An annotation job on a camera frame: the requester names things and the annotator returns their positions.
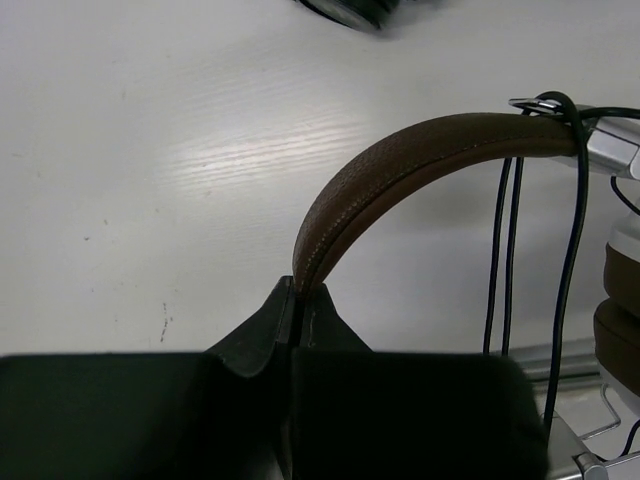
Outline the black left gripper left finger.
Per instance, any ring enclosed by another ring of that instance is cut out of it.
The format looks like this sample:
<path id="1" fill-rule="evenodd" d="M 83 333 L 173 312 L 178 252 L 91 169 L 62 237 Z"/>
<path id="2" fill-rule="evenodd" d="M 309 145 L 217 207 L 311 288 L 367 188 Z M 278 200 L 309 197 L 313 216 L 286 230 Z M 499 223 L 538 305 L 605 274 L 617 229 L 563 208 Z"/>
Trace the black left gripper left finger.
<path id="1" fill-rule="evenodd" d="M 276 479 L 291 279 L 204 351 L 1 360 L 5 479 Z"/>

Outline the brown silver over-ear headphones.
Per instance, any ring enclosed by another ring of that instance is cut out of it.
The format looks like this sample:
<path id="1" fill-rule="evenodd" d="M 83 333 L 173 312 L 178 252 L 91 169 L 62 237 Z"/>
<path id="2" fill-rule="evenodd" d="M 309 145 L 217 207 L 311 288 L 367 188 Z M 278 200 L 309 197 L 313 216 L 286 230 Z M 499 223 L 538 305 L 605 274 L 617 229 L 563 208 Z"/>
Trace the brown silver over-ear headphones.
<path id="1" fill-rule="evenodd" d="M 422 187 L 494 159 L 566 157 L 575 163 L 576 213 L 556 304 L 557 312 L 564 312 L 589 174 L 601 171 L 613 181 L 638 178 L 639 113 L 620 107 L 580 108 L 557 92 L 517 100 L 516 107 L 516 114 L 460 114 L 400 130 L 363 151 L 331 179 L 310 207 L 295 243 L 295 349 L 303 336 L 307 300 L 325 288 L 326 277 L 370 226 Z M 552 404 L 537 411 L 549 460 L 543 479 L 607 477 L 611 462 L 587 449 Z"/>

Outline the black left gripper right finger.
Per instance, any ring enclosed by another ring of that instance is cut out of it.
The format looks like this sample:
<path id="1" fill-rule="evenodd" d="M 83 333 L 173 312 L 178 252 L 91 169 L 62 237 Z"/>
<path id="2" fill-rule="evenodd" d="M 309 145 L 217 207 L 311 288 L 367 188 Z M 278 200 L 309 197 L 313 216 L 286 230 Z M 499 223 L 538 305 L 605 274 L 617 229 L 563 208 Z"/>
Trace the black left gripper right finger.
<path id="1" fill-rule="evenodd" d="M 326 288 L 291 359 L 297 479 L 543 479 L 546 432 L 507 357 L 375 352 Z"/>

